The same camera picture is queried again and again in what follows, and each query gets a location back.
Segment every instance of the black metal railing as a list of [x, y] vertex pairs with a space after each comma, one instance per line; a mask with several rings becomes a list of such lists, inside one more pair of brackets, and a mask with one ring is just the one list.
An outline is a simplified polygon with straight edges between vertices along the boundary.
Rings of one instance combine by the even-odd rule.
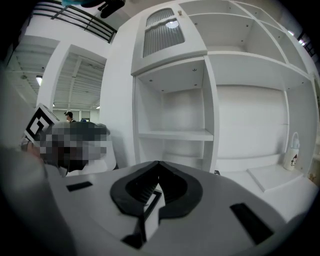
[[314, 48], [314, 46], [311, 43], [311, 40], [309, 38], [309, 36], [307, 36], [307, 34], [305, 33], [305, 31], [303, 30], [301, 32], [301, 34], [298, 36], [297, 40], [302, 40], [303, 41], [303, 47], [306, 49], [306, 51], [308, 52], [308, 54], [310, 55], [310, 57], [312, 57], [313, 55], [316, 54], [316, 50]]
[[73, 24], [106, 40], [108, 43], [111, 42], [113, 36], [117, 33], [117, 30], [112, 26], [106, 24], [90, 13], [72, 5], [62, 6], [59, 1], [43, 0], [38, 2], [33, 9], [33, 15], [46, 16], [50, 17], [52, 20], [57, 19]]

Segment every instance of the gray surface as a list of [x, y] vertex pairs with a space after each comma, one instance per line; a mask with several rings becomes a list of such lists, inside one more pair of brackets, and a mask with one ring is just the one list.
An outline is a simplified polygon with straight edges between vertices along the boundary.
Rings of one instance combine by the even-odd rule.
[[91, 182], [92, 186], [69, 193], [69, 197], [81, 211], [87, 213], [99, 225], [118, 239], [131, 235], [137, 223], [137, 218], [122, 214], [110, 196], [111, 186], [123, 176], [129, 175], [149, 163], [133, 167], [117, 169], [89, 175], [66, 177], [65, 185]]
[[162, 220], [143, 251], [166, 256], [226, 256], [253, 247], [254, 243], [230, 209], [238, 203], [246, 203], [274, 231], [285, 225], [271, 206], [234, 181], [191, 167], [170, 165], [197, 178], [203, 196], [186, 217]]
[[[246, 203], [276, 232], [285, 226], [273, 208], [234, 181], [170, 163], [200, 181], [202, 199], [186, 217], [162, 220], [151, 239], [136, 250], [120, 241], [132, 233], [136, 220], [119, 212], [109, 191], [116, 180], [149, 162], [62, 178], [57, 168], [46, 165], [44, 169], [38, 159], [27, 153], [0, 150], [0, 155], [1, 169], [6, 170], [0, 173], [0, 181], [8, 203], [43, 244], [62, 255], [226, 256], [249, 248], [255, 250], [230, 210], [237, 203]], [[67, 190], [66, 185], [85, 181], [93, 186], [74, 192]]]

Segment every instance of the white shelf unit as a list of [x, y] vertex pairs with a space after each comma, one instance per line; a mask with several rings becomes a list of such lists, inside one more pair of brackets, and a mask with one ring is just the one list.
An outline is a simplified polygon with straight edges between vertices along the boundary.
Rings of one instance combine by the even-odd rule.
[[234, 1], [235, 5], [239, 5], [240, 7], [246, 9], [251, 15], [253, 15], [257, 20], [268, 23], [272, 26], [275, 26], [278, 29], [281, 29], [279, 24], [263, 9], [253, 6], [251, 4], [243, 3], [243, 2], [236, 2]]
[[163, 160], [204, 171], [215, 166], [214, 82], [208, 57], [176, 61], [135, 78], [138, 162]]
[[288, 32], [287, 33], [283, 32], [282, 29], [277, 28], [274, 25], [270, 25], [265, 22], [263, 22], [262, 24], [272, 34], [274, 39], [279, 43], [289, 63], [299, 68], [303, 72], [307, 72], [306, 66], [300, 54], [298, 53], [296, 47], [294, 46], [293, 42], [289, 38], [289, 37], [292, 37], [292, 35], [290, 35]]
[[195, 14], [206, 14], [206, 13], [216, 13], [216, 14], [235, 14], [242, 16], [249, 16], [245, 11], [236, 6], [230, 1], [221, 0], [202, 0], [199, 1], [189, 1], [180, 3], [182, 9], [187, 15]]
[[228, 13], [200, 13], [189, 17], [208, 51], [245, 52], [286, 62], [273, 39], [253, 18]]

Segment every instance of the exposed ceiling beam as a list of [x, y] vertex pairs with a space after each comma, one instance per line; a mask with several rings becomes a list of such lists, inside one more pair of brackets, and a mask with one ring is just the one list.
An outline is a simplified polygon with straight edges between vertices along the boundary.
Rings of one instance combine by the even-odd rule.
[[[18, 58], [16, 53], [14, 52], [11, 56], [10, 62], [8, 64], [8, 68], [13, 70], [13, 71], [19, 71], [19, 72], [23, 72], [23, 70], [20, 67]], [[30, 94], [30, 96], [32, 97], [32, 99], [34, 101], [37, 101], [38, 95], [36, 94], [36, 92], [34, 91], [34, 89], [32, 88], [32, 86], [30, 85], [30, 83], [28, 82], [27, 79], [21, 79], [21, 77], [17, 77], [16, 78], [19, 79], [19, 82], [22, 84], [22, 86], [26, 89], [26, 91]], [[9, 75], [9, 72], [7, 74], [7, 78], [9, 79], [9, 81], [11, 80], [11, 77]]]
[[97, 101], [95, 101], [93, 104], [91, 104], [92, 106], [91, 106], [91, 108], [92, 109], [95, 109], [96, 107], [98, 107], [99, 105], [100, 105], [100, 97], [99, 97], [99, 99], [97, 100]]
[[100, 66], [105, 66], [105, 64], [103, 64], [103, 63], [100, 63], [100, 62], [98, 62], [98, 61], [95, 61], [95, 60], [93, 60], [93, 59], [90, 59], [90, 58], [87, 58], [87, 57], [83, 57], [83, 56], [79, 56], [81, 59], [83, 59], [85, 62], [89, 62], [89, 63], [92, 63], [92, 64], [95, 64], [95, 65], [100, 65]]
[[[7, 73], [29, 73], [29, 74], [38, 74], [38, 75], [43, 75], [44, 74], [44, 71], [30, 71], [30, 70], [8, 70], [6, 72]], [[60, 74], [59, 77], [70, 78], [69, 75], [65, 75], [65, 74]], [[85, 79], [85, 78], [80, 78], [80, 77], [77, 77], [76, 80], [83, 81], [83, 82], [89, 82], [89, 83], [97, 84], [97, 85], [100, 85], [100, 86], [101, 86], [101, 81], [102, 81], [101, 80], [100, 82], [97, 82], [97, 81], [92, 81], [92, 80]]]
[[68, 109], [70, 109], [70, 102], [71, 102], [71, 97], [72, 97], [72, 91], [74, 89], [74, 84], [75, 84], [75, 80], [76, 80], [76, 76], [77, 76], [77, 73], [78, 73], [78, 70], [80, 68], [80, 65], [81, 65], [81, 62], [82, 62], [82, 58], [79, 56], [76, 63], [75, 63], [75, 66], [74, 66], [74, 70], [73, 70], [73, 73], [72, 73], [72, 79], [71, 79], [71, 84], [70, 84], [70, 90], [69, 90], [69, 97], [68, 97]]

